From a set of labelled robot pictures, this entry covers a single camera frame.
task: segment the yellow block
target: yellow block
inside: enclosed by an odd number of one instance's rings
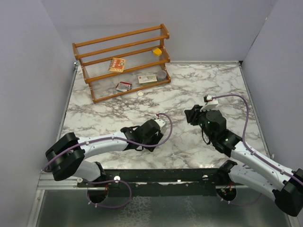
[[[153,49],[152,53],[158,57],[162,54],[162,51],[159,48],[155,48]]]

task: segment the white wall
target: white wall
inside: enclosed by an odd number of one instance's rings
[[[243,71],[275,160],[303,168],[303,1],[279,0]],[[300,215],[303,224],[303,213]]]
[[[42,0],[64,44],[156,26],[175,61],[243,60],[276,0]]]
[[[2,0],[0,31],[0,225],[20,227],[55,142],[73,59],[39,0]]]

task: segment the marble surface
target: marble surface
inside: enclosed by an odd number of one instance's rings
[[[135,83],[136,76],[155,73],[159,68],[149,68],[115,79],[95,82],[100,95],[106,90],[114,92],[116,80]],[[154,152],[128,150],[94,156],[88,161],[98,161],[104,168],[213,168],[219,167],[228,158],[206,145],[198,126],[187,124],[184,110],[193,105],[203,105],[205,94],[217,95],[237,93],[247,99],[247,91],[237,64],[167,64],[171,83],[144,90],[144,96],[131,93],[93,104],[88,85],[85,84],[81,68],[78,68],[72,95],[62,130],[62,135],[75,132],[77,136],[94,137],[109,134],[122,127],[141,125],[154,117],[155,113],[167,113],[173,121],[171,138]],[[227,119],[227,127],[242,135],[245,122],[245,105],[238,98],[219,99],[217,107]],[[247,142],[266,154],[252,108],[246,134]]]

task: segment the orange notebook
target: orange notebook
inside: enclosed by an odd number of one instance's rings
[[[110,72],[123,72],[126,60],[122,58],[113,58],[108,71]]]

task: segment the wooden shelf frame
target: wooden shelf frame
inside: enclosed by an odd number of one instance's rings
[[[127,37],[127,36],[131,36],[131,35],[136,35],[136,34],[141,34],[141,33],[146,33],[146,32],[150,32],[150,31],[154,31],[154,30],[160,30],[160,36],[157,37],[152,37],[149,39],[144,39],[144,40],[140,40],[137,42],[133,42],[133,43],[128,43],[128,44],[123,44],[123,45],[118,45],[118,46],[114,46],[114,47],[110,47],[110,48],[106,48],[106,49],[102,49],[102,50],[97,50],[97,51],[92,51],[92,52],[88,52],[88,53],[79,53],[78,48],[82,47],[82,46],[87,46],[87,45],[92,45],[92,44],[97,44],[97,43],[101,43],[101,42],[105,42],[105,41],[109,41],[109,40],[114,40],[114,39],[118,39],[118,38],[123,38],[123,37]],[[91,97],[94,103],[96,102],[100,102],[106,99],[110,99],[113,97],[117,97],[117,96],[121,96],[124,94],[128,94],[131,92],[135,92],[138,90],[142,90],[142,89],[146,89],[146,88],[150,88],[150,87],[154,87],[157,85],[161,85],[161,84],[165,84],[165,83],[170,83],[170,76],[167,73],[166,70],[166,66],[165,63],[170,62],[170,57],[169,54],[167,53],[166,49],[165,49],[165,45],[164,45],[164,39],[169,39],[169,32],[167,30],[167,28],[165,27],[164,24],[161,24],[159,26],[154,26],[154,27],[149,27],[149,28],[145,28],[145,29],[141,29],[141,30],[136,30],[136,31],[132,31],[132,32],[127,32],[127,33],[123,33],[123,34],[119,34],[119,35],[112,35],[112,36],[108,36],[108,37],[104,37],[104,38],[100,38],[100,39],[95,39],[95,40],[91,40],[91,41],[86,41],[86,42],[82,42],[82,43],[78,43],[72,44],[73,47],[73,52],[74,52],[74,56],[75,59],[78,60],[80,62],[82,71],[83,71],[83,77],[84,77],[84,81],[85,83],[87,83],[89,85],[90,88],[90,92],[91,92]],[[159,45],[157,46],[152,46],[149,48],[144,48],[141,50],[136,50],[136,51],[132,51],[132,52],[126,52],[123,54],[119,54],[119,55],[114,55],[111,57],[106,57],[106,58],[102,58],[102,59],[98,59],[98,60],[94,60],[94,61],[89,61],[89,62],[84,62],[83,58],[86,57],[90,57],[90,56],[94,56],[97,54],[102,54],[102,53],[106,53],[106,52],[110,52],[110,51],[115,51],[115,50],[120,50],[120,49],[124,49],[127,47],[133,47],[133,46],[137,46],[137,45],[141,45],[141,44],[146,44],[146,43],[150,43],[150,42],[154,42],[154,41],[159,41]],[[157,59],[157,57],[155,57],[155,59],[153,58],[149,58],[148,62],[144,62],[144,63],[140,63],[138,62],[138,64],[133,63],[131,64],[131,67],[128,68],[127,64],[128,61],[126,60],[126,65],[125,65],[125,70],[122,73],[116,73],[116,72],[100,72],[99,75],[94,75],[91,76],[91,74],[88,73],[90,67],[97,67],[98,64],[102,65],[102,64],[109,64],[109,62],[113,59],[113,58],[135,58],[137,55],[139,54],[144,54],[146,52],[151,52],[152,49],[154,48],[160,48],[162,50],[162,55]],[[111,96],[106,96],[106,97],[102,97],[102,98],[95,98],[95,94],[94,94],[94,90],[92,88],[92,82],[100,80],[100,79],[107,79],[110,77],[114,77],[114,76],[118,76],[124,73],[130,73],[133,72],[135,70],[142,70],[145,68],[149,68],[152,66],[157,66],[160,65],[160,67],[166,71],[167,73],[167,77],[165,81],[161,81],[161,82],[157,82],[154,84],[149,84],[143,87],[138,87],[126,92],[121,92],[121,93],[117,93]]]

